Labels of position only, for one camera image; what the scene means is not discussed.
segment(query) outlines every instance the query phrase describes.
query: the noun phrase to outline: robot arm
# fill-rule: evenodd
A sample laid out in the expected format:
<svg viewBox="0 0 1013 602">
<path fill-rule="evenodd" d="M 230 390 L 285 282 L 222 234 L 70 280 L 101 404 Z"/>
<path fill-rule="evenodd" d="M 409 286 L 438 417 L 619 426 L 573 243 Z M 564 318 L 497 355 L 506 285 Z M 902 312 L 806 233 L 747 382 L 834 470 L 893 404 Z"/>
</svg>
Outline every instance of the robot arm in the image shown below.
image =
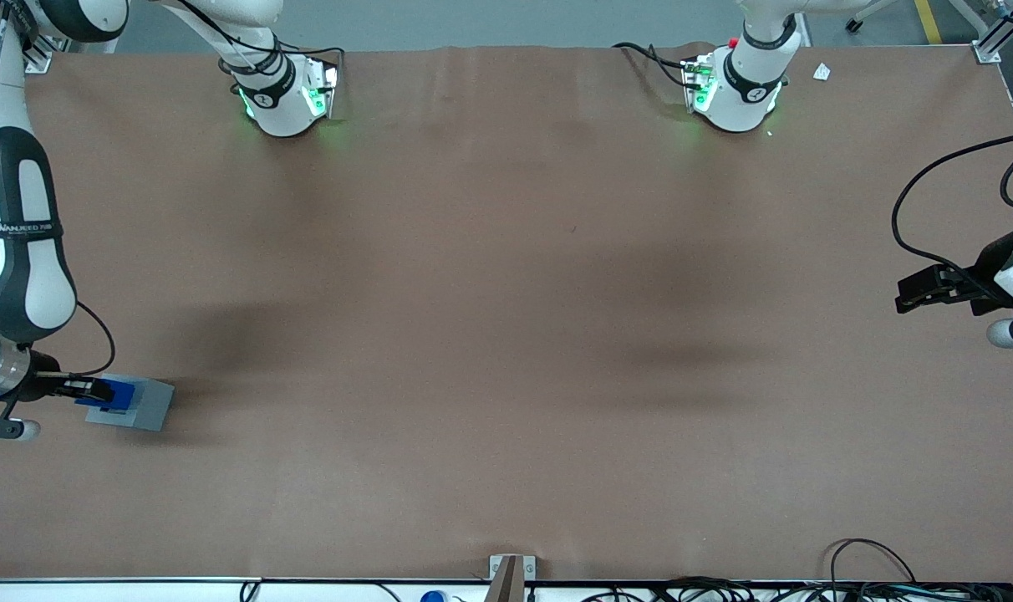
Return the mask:
<svg viewBox="0 0 1013 602">
<path fill-rule="evenodd" d="M 246 112 L 274 136 L 304 132 L 329 112 L 335 65 L 282 50 L 268 25 L 282 0 L 164 0 L 223 58 Z M 109 403 L 108 381 L 60 372 L 31 344 L 75 311 L 50 161 L 24 99 L 24 61 L 37 33 L 77 42 L 115 39 L 128 0 L 0 0 L 0 438 L 37 434 L 11 418 L 15 403 L 64 395 Z"/>
<path fill-rule="evenodd" d="M 744 11 L 738 45 L 723 46 L 697 58 L 686 69 L 690 110 L 727 132 L 748 132 L 774 110 L 781 79 L 800 49 L 796 12 L 841 12 L 870 0 L 734 0 Z"/>
<path fill-rule="evenodd" d="M 283 0 L 162 0 L 197 31 L 235 77 L 246 115 L 270 136 L 303 133 L 330 110 L 335 65 L 286 50 L 269 25 Z"/>
</svg>

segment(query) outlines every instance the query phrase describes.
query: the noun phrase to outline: black band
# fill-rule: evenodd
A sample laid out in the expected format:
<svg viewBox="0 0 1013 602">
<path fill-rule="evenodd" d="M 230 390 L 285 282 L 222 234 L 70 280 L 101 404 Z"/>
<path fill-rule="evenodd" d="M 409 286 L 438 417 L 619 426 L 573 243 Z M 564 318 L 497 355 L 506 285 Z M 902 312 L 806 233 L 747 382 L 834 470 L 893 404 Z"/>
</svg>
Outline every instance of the black band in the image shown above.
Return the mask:
<svg viewBox="0 0 1013 602">
<path fill-rule="evenodd" d="M 258 64 L 254 66 L 249 65 L 232 65 L 225 61 L 225 65 L 228 65 L 228 71 L 232 73 L 237 73 L 239 75 L 275 75 L 277 72 L 269 72 L 269 67 L 277 62 L 278 58 L 285 57 L 280 51 L 280 40 L 274 34 L 272 36 L 272 50 L 268 56 L 261 59 Z"/>
<path fill-rule="evenodd" d="M 28 51 L 37 39 L 35 15 L 31 14 L 24 0 L 2 0 L 2 3 L 9 6 L 9 22 L 13 23 L 13 29 L 17 30 L 22 49 Z"/>
<path fill-rule="evenodd" d="M 767 81 L 767 83 L 758 83 L 758 81 L 752 81 L 736 72 L 733 68 L 733 52 L 730 51 L 725 55 L 725 62 L 723 64 L 723 72 L 725 73 L 725 81 L 730 84 L 730 87 L 734 88 L 737 92 L 741 92 L 741 99 L 745 102 L 754 105 L 756 102 L 763 102 L 767 99 L 767 96 L 771 95 L 771 92 L 781 84 L 781 76 L 785 76 L 782 73 L 778 79 L 773 81 Z"/>
<path fill-rule="evenodd" d="M 295 84 L 295 64 L 292 60 L 285 58 L 285 66 L 288 71 L 285 72 L 285 76 L 279 79 L 277 83 L 269 85 L 268 88 L 248 88 L 246 85 L 239 84 L 239 89 L 242 90 L 243 95 L 246 96 L 250 102 L 253 102 L 257 107 L 277 107 L 280 103 L 280 99 L 285 95 Z"/>
<path fill-rule="evenodd" d="M 748 26 L 744 27 L 744 43 L 745 45 L 751 46 L 753 49 L 759 49 L 760 51 L 777 51 L 785 46 L 785 43 L 792 37 L 792 34 L 796 32 L 796 15 L 786 16 L 785 22 L 782 23 L 785 30 L 781 32 L 781 37 L 778 37 L 774 42 L 763 42 L 762 40 L 756 40 L 748 34 Z"/>
<path fill-rule="evenodd" d="M 60 222 L 0 222 L 0 239 L 20 242 L 51 240 L 64 235 Z"/>
</svg>

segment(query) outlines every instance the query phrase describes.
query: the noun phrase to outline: green led light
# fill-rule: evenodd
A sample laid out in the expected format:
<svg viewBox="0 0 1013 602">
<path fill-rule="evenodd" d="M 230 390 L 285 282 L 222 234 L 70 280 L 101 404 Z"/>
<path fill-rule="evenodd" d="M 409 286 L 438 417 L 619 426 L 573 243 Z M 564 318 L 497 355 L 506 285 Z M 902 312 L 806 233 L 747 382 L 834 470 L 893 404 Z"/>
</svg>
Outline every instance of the green led light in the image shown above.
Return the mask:
<svg viewBox="0 0 1013 602">
<path fill-rule="evenodd" d="M 311 112 L 315 118 L 320 118 L 324 115 L 324 94 L 320 93 L 316 89 L 309 90 L 309 88 L 303 86 L 303 93 L 305 98 L 307 98 L 307 104 L 309 105 L 309 112 Z"/>
<path fill-rule="evenodd" d="M 242 88 L 239 88 L 239 98 L 242 98 L 243 106 L 246 106 L 246 117 L 250 119 L 255 119 L 254 109 L 251 109 L 250 100 L 246 99 L 246 93 L 242 91 Z"/>
</svg>

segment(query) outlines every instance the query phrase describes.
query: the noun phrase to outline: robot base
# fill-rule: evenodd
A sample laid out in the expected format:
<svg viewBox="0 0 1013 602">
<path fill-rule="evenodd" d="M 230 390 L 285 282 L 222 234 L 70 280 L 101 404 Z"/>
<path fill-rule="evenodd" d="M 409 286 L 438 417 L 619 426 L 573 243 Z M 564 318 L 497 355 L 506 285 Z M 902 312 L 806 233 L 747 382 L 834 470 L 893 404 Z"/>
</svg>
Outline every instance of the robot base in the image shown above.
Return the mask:
<svg viewBox="0 0 1013 602">
<path fill-rule="evenodd" d="M 173 398 L 173 385 L 164 384 L 159 380 L 121 374 L 102 374 L 102 380 L 132 385 L 135 392 L 130 401 L 126 399 L 125 404 L 116 407 L 104 403 L 76 401 L 76 403 L 91 404 L 92 407 L 87 410 L 87 423 L 139 428 L 143 431 L 161 431 Z"/>
<path fill-rule="evenodd" d="M 254 93 L 248 98 L 242 88 L 239 90 L 246 116 L 257 122 L 265 134 L 280 138 L 297 136 L 318 119 L 331 118 L 339 75 L 336 66 L 317 59 L 289 55 L 285 60 L 295 64 L 299 76 L 275 105 L 270 96 Z"/>
<path fill-rule="evenodd" d="M 741 92 L 725 80 L 723 65 L 728 53 L 730 49 L 723 46 L 709 55 L 700 55 L 693 61 L 682 62 L 684 81 L 700 87 L 699 90 L 686 88 L 686 106 L 689 112 L 704 116 L 710 125 L 719 130 L 748 132 L 756 129 L 767 114 L 774 110 L 781 84 L 760 102 L 745 102 L 741 98 Z"/>
</svg>

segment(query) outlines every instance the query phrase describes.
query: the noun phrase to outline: metal bracket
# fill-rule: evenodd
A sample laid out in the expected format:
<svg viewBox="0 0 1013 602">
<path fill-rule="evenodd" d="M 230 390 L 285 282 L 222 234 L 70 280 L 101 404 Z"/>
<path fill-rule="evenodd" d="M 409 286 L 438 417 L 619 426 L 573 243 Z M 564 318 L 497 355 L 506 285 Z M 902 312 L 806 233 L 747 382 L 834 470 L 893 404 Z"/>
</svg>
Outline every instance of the metal bracket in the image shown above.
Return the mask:
<svg viewBox="0 0 1013 602">
<path fill-rule="evenodd" d="M 983 54 L 982 47 L 978 45 L 978 40 L 971 43 L 971 50 L 976 54 L 976 61 L 979 65 L 999 65 L 1001 62 L 1001 53 L 995 51 L 992 55 Z"/>
<path fill-rule="evenodd" d="M 518 556 L 518 553 L 495 553 L 493 556 L 488 556 L 488 579 L 495 579 L 495 572 L 499 570 L 499 565 L 502 563 L 503 557 L 506 556 Z M 525 569 L 524 575 L 526 581 L 537 579 L 536 556 L 522 556 L 522 568 Z"/>
<path fill-rule="evenodd" d="M 49 35 L 37 36 L 35 44 L 24 51 L 24 73 L 41 75 L 49 71 L 53 54 L 64 53 L 70 45 L 70 40 L 57 40 Z"/>
</svg>

